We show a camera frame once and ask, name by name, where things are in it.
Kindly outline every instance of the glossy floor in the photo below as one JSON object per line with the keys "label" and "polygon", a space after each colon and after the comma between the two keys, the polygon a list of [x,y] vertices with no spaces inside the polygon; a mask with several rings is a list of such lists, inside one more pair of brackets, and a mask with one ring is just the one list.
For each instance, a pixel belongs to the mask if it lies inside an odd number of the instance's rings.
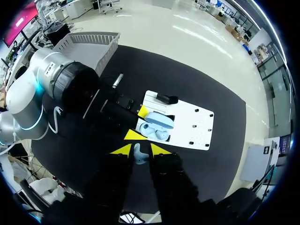
{"label": "glossy floor", "polygon": [[266,94],[258,70],[242,45],[225,25],[193,6],[191,0],[177,0],[173,9],[155,7],[150,0],[122,0],[119,13],[106,15],[91,10],[74,23],[73,32],[120,32],[120,45],[157,53],[200,70],[236,93],[246,102],[247,125],[243,154],[228,192],[249,183],[242,182],[242,170],[249,144],[263,144],[268,137]]}

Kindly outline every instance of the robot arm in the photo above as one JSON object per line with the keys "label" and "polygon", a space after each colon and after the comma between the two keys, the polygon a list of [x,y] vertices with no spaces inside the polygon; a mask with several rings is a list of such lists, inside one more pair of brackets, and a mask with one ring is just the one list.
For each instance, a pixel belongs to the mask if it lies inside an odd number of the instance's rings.
{"label": "robot arm", "polygon": [[7,92],[8,111],[0,114],[0,144],[39,140],[47,134],[48,118],[42,105],[45,92],[64,110],[78,113],[78,108],[87,109],[97,83],[98,75],[93,69],[51,49],[39,49],[29,68]]}

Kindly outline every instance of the table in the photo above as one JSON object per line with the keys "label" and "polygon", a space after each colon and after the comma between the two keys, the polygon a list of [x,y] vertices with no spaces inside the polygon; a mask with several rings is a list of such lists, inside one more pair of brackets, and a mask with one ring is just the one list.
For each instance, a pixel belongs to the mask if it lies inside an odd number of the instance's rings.
{"label": "table", "polygon": [[66,6],[67,5],[64,5],[62,7],[59,7],[57,9],[50,11],[49,13],[47,13],[45,15],[45,18],[49,17],[53,21],[56,21],[56,20],[64,21],[65,19],[67,19],[69,17],[68,13],[65,10]]}
{"label": "table", "polygon": [[[100,79],[124,77],[118,90],[143,101],[152,90],[211,110],[215,114],[211,146],[208,151],[190,150],[158,144],[177,152],[190,179],[198,186],[200,200],[222,200],[240,164],[246,130],[246,104],[236,94],[204,73],[167,57],[119,45]],[[44,94],[43,105],[53,123],[56,103]],[[125,143],[106,130],[88,127],[79,116],[58,118],[59,135],[48,132],[32,141],[35,157],[54,176],[81,192],[98,168],[98,159]],[[141,151],[149,146],[141,142]],[[141,213],[158,210],[149,164],[135,165],[127,189],[124,208]]]}

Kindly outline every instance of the computer screen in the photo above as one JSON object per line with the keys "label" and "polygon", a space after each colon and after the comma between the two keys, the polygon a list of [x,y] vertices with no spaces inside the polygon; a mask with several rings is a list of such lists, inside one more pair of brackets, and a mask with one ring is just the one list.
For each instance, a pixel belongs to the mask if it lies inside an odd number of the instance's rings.
{"label": "computer screen", "polygon": [[29,3],[25,8],[15,17],[10,24],[6,34],[4,35],[5,44],[10,47],[15,38],[19,35],[22,29],[36,16],[38,10],[34,2]]}

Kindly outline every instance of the white basket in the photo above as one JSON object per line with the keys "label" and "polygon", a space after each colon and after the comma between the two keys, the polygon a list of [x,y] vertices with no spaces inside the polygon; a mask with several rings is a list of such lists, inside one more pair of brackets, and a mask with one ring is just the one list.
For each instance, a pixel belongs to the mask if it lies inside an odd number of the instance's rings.
{"label": "white basket", "polygon": [[53,50],[93,68],[100,77],[118,48],[119,37],[113,32],[69,33]]}

